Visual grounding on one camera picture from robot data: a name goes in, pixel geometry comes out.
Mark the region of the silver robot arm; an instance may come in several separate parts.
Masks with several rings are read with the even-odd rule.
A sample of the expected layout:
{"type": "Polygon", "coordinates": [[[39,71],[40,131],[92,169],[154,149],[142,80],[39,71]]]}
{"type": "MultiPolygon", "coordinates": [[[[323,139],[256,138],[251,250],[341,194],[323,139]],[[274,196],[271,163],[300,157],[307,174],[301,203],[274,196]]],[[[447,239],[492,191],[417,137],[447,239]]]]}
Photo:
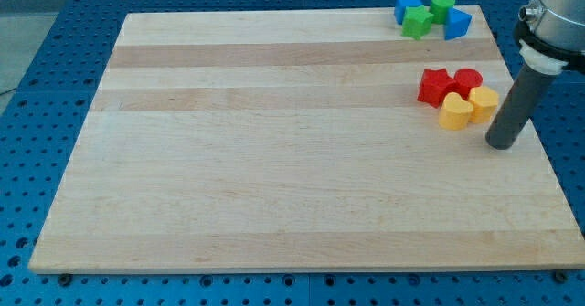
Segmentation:
{"type": "Polygon", "coordinates": [[[584,72],[584,0],[530,0],[514,39],[524,63],[485,134],[497,150],[515,143],[557,76],[584,72]]]}

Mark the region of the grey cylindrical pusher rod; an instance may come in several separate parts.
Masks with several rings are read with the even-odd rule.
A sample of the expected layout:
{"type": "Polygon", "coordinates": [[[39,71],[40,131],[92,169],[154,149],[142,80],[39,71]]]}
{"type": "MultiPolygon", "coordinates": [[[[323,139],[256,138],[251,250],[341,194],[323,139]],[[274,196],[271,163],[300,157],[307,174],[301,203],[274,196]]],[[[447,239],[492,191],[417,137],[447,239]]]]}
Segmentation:
{"type": "Polygon", "coordinates": [[[515,143],[537,105],[567,66],[566,61],[537,51],[525,40],[519,44],[523,66],[485,134],[486,142],[497,150],[507,150],[515,143]]]}

